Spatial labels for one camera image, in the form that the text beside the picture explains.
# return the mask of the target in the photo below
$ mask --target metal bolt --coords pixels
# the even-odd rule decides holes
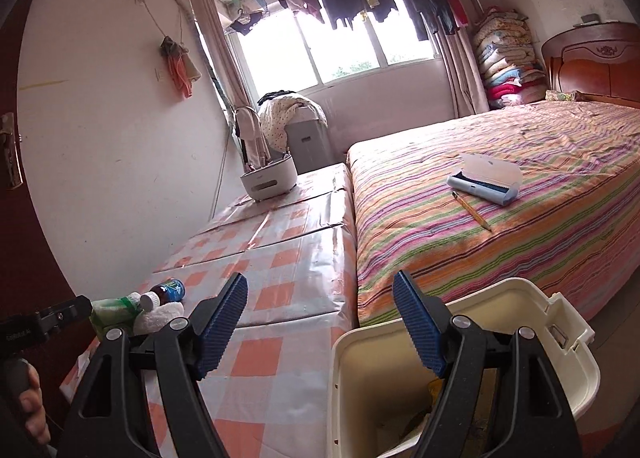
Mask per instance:
[[[520,328],[518,330],[518,333],[520,334],[521,337],[529,340],[531,340],[533,337],[536,336],[536,333],[528,326],[523,326],[522,328]]]
[[[453,324],[458,328],[468,328],[471,326],[471,319],[469,317],[465,317],[463,315],[456,315],[453,317]]]
[[[187,324],[189,324],[189,321],[184,317],[176,317],[173,321],[169,323],[169,326],[171,327],[172,330],[178,331],[178,330],[182,330],[183,328],[186,328]]]
[[[122,337],[122,330],[120,328],[111,328],[107,332],[107,339],[110,341],[117,341],[120,337]]]

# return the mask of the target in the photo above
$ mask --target window frame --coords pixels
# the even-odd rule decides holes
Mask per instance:
[[[356,78],[361,78],[363,76],[372,75],[373,73],[385,72],[388,70],[394,70],[396,68],[402,68],[404,66],[410,66],[411,64],[418,64],[420,62],[430,62],[432,60],[440,60],[442,59],[442,54],[440,53],[440,48],[436,43],[433,35],[427,29],[427,33],[429,35],[429,40],[431,41],[431,45],[433,47],[433,57],[430,59],[412,59],[412,60],[403,60],[402,62],[396,62],[394,64],[389,64],[386,59],[386,55],[384,50],[382,49],[382,44],[380,43],[380,39],[378,39],[378,35],[376,34],[376,30],[371,23],[371,19],[369,17],[369,13],[365,13],[366,18],[364,19],[364,27],[367,31],[367,37],[369,38],[369,42],[373,46],[373,51],[376,54],[376,59],[378,60],[379,66],[375,68],[371,68],[370,70],[365,70],[363,72],[351,73],[350,75],[340,76],[338,78],[334,78],[334,80],[330,80],[328,82],[323,82],[322,77],[320,76],[320,72],[318,71],[318,66],[316,65],[316,61],[313,58],[311,53],[311,48],[309,48],[308,43],[306,42],[306,37],[304,32],[302,31],[302,27],[300,26],[300,22],[298,21],[298,16],[293,14],[293,20],[296,23],[296,28],[298,29],[298,33],[300,38],[302,38],[302,42],[305,48],[306,57],[309,60],[311,68],[316,76],[316,80],[318,83],[315,86],[309,86],[308,88],[300,89],[300,94],[310,95],[315,92],[321,91],[321,89],[333,88],[336,84],[341,84],[343,82],[348,82],[349,80],[354,80]],[[236,58],[236,62],[238,63],[238,67],[240,68],[240,72],[244,82],[246,84],[246,88],[249,92],[249,96],[251,97],[254,104],[257,104],[258,100],[262,96],[258,94],[257,89],[255,87],[254,78],[251,74],[251,69],[249,68],[249,64],[246,61],[246,57],[244,56],[244,52],[242,51],[242,45],[240,44],[240,40],[238,39],[237,33],[231,33],[227,35],[228,44],[231,47],[234,57]]]

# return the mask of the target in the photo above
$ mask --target yellow pencil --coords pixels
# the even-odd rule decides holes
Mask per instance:
[[[469,214],[471,214],[474,217],[475,221],[480,223],[480,226],[482,228],[487,229],[489,232],[493,232],[491,229],[491,226],[489,226],[489,224],[486,221],[484,221],[484,218],[480,214],[478,214],[471,205],[466,203],[465,200],[463,200],[457,192],[453,191],[451,194],[456,199],[456,201],[460,205],[462,205],[463,209],[465,209]]]

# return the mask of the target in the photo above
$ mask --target door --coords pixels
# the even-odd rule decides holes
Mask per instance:
[[[31,1],[18,0],[0,28],[0,117],[12,114],[17,134],[20,127],[16,107],[18,60]],[[22,166],[18,141],[16,145]],[[4,149],[0,152],[0,170],[4,171]],[[32,313],[75,296],[40,228],[29,195],[29,175],[22,173],[22,176],[22,185],[12,190],[7,188],[8,178],[0,178],[3,183],[0,188],[0,320],[13,314]],[[50,416],[49,428],[54,437],[56,424],[63,425],[68,411],[58,386],[93,336],[91,325],[84,321],[66,328],[45,345],[25,354],[40,373],[44,404]]]

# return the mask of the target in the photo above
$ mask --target hand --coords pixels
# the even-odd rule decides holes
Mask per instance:
[[[31,389],[20,394],[20,404],[24,412],[29,414],[25,426],[31,435],[40,444],[47,444],[51,440],[47,417],[42,405],[42,390],[40,389],[40,377],[36,368],[29,364],[29,384]]]

